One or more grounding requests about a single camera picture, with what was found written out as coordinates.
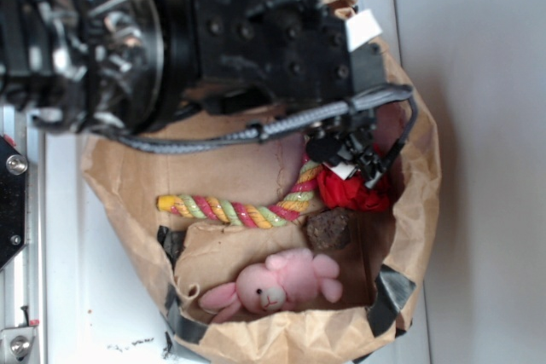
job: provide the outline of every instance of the red fabric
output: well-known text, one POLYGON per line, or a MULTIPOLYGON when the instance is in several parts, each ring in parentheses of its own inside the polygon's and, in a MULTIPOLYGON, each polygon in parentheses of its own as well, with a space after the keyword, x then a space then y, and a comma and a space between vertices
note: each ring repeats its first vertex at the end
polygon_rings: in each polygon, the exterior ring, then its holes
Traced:
POLYGON ((374 189, 367 189, 360 173, 347 180, 341 179, 325 168, 317 177, 322 201, 330 208, 346 208, 354 211, 383 212, 391 206, 389 181, 381 178, 374 189))

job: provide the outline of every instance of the black metal bracket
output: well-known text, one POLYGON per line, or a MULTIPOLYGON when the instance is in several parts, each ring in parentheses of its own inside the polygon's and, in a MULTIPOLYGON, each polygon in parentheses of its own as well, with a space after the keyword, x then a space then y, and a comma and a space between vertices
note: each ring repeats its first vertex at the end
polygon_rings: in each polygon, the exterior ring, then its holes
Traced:
POLYGON ((25 245, 28 163, 0 137, 0 269, 25 245))

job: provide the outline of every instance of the pink plush toy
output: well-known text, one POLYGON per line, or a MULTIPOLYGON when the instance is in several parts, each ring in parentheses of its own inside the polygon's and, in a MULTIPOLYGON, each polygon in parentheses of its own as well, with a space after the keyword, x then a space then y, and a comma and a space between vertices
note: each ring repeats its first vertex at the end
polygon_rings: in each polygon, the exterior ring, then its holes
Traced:
POLYGON ((265 263, 247 266, 235 282, 211 289, 199 305, 211 313, 219 311, 212 322, 223 323, 243 306, 256 314, 292 310, 319 292, 335 303, 343 292, 335 279, 339 273, 340 266, 326 255, 313 257, 304 248, 282 251, 267 257, 265 263))

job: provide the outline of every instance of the multicolored rope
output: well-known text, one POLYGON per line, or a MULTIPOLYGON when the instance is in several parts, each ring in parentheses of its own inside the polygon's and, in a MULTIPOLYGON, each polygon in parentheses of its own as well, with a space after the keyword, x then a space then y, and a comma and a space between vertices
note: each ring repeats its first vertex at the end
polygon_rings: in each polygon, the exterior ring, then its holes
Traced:
POLYGON ((157 207, 160 211, 181 217, 212 219, 248 228, 269 229, 284 226, 297 219, 301 212, 307 209, 309 201, 315 196, 317 176, 321 171, 322 165, 305 156, 303 166, 299 170, 298 181, 290 192, 280 202, 267 207, 243 205, 212 196, 197 195, 160 196, 157 199, 157 207))

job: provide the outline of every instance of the brown paper bag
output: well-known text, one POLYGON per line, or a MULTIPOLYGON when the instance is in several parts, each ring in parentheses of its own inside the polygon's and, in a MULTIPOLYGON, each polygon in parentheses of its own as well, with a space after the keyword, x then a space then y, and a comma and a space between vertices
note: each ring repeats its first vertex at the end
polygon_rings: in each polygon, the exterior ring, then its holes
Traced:
MULTIPOLYGON (((380 39, 376 42, 382 47, 388 80, 409 83, 387 46, 380 39)), ((162 194, 215 196, 256 205, 275 203, 297 178, 304 150, 302 136, 184 156, 140 153, 91 139, 82 168, 142 283, 170 321, 178 343, 212 362, 346 362, 390 343, 397 328, 410 327, 431 252, 439 211, 439 144, 430 112, 418 95, 416 99, 419 118, 390 175, 396 203, 382 214, 361 214, 351 226, 351 244, 343 251, 331 252, 341 266, 340 280, 345 287, 344 297, 335 305, 318 298, 302 311, 280 312, 259 320, 241 314, 234 321, 208 326, 212 316, 198 308, 197 298, 209 288, 233 280, 246 265, 263 262, 271 253, 307 246, 301 228, 305 217, 286 227, 262 230, 194 223, 155 209, 156 197, 162 194), (160 225, 187 232, 174 269, 156 239, 160 225), (385 301, 380 296, 392 278, 417 286, 399 304, 403 307, 399 313, 396 300, 385 301), (396 324, 383 322, 380 326, 384 328, 378 331, 378 318, 381 321, 387 311, 395 311, 392 320, 396 318, 396 324)), ((403 103, 379 110, 377 139, 381 147, 391 146, 408 117, 403 103)), ((244 128, 248 120, 248 116, 213 118, 201 114, 157 136, 215 136, 244 128)), ((317 201, 309 211, 320 206, 317 201)))

